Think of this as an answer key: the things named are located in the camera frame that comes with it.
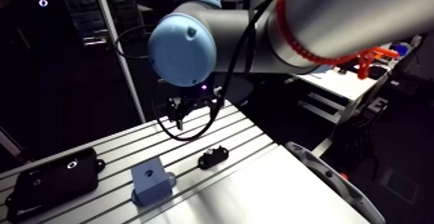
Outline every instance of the metal pipe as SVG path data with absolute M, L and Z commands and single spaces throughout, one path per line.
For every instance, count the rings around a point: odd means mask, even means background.
M 98 3 L 101 7 L 101 11 L 102 11 L 105 23 L 107 25 L 107 29 L 108 29 L 108 32 L 110 34 L 110 37 L 111 37 L 112 41 L 115 41 L 116 38 L 118 38 L 118 33 L 116 32 L 116 27 L 114 26 L 114 23 L 113 23 L 113 18 L 112 18 L 112 14 L 110 12 L 109 4 L 107 3 L 107 0 L 98 0 Z M 119 48 L 119 51 L 121 51 L 121 52 L 123 51 L 122 46 L 120 44 L 118 45 L 118 48 Z M 133 82 L 132 77 L 131 77 L 130 69 L 129 69 L 128 64 L 127 64 L 127 60 L 124 57 L 120 56 L 119 54 L 116 54 L 116 55 L 119 59 L 119 63 L 121 65 L 122 72 L 123 72 L 123 75 L 125 76 L 125 80 L 127 82 L 128 88 L 130 90 L 130 94 L 131 94 L 132 100 L 134 102 L 134 106 L 136 107 L 140 122 L 145 123 L 146 122 L 145 114 L 143 113 L 143 109 L 141 108 L 139 96 L 137 95 L 136 87 L 134 86 L 134 82 Z
M 288 26 L 308 51 L 340 57 L 434 28 L 434 0 L 286 0 Z

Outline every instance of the hole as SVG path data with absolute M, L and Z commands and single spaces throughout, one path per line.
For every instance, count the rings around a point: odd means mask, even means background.
M 152 170 L 148 170 L 145 172 L 145 176 L 147 176 L 148 178 L 151 177 L 153 175 L 154 171 Z

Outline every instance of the vertical pole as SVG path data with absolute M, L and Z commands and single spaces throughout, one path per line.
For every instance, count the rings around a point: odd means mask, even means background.
M 112 41 L 115 41 L 115 39 L 118 38 L 118 33 L 116 32 L 116 27 L 114 26 L 114 23 L 113 23 L 113 18 L 112 18 L 112 14 L 110 13 L 109 4 L 107 3 L 107 0 L 98 0 L 98 3 L 99 3 L 99 6 L 101 7 L 101 11 L 103 13 L 105 24 L 107 25 L 107 29 L 108 29 L 108 32 L 110 34 L 110 37 L 111 37 Z M 121 52 L 123 51 L 120 43 L 118 44 L 118 48 Z M 132 80 L 127 61 L 125 60 L 124 57 L 120 56 L 119 54 L 116 53 L 116 55 L 119 59 L 119 63 L 121 64 L 123 75 L 125 76 L 125 79 L 127 80 L 128 88 L 130 90 L 130 94 L 131 94 L 132 100 L 134 102 L 134 105 L 136 107 L 137 113 L 139 115 L 140 121 L 142 123 L 145 123 L 146 122 L 145 115 L 143 113 L 143 109 L 141 108 L 140 100 L 139 100 L 139 97 L 137 95 L 136 87 L 134 86 L 134 82 Z

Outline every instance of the black screw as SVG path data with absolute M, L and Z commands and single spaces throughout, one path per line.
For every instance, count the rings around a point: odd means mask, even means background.
M 194 36 L 196 35 L 196 30 L 195 30 L 194 28 L 189 28 L 189 29 L 187 30 L 187 35 L 188 35 L 189 37 L 194 37 Z

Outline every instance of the black case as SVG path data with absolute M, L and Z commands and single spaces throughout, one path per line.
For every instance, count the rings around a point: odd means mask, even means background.
M 24 221 L 92 192 L 104 166 L 95 150 L 88 148 L 20 173 L 14 192 L 6 199 L 7 219 Z

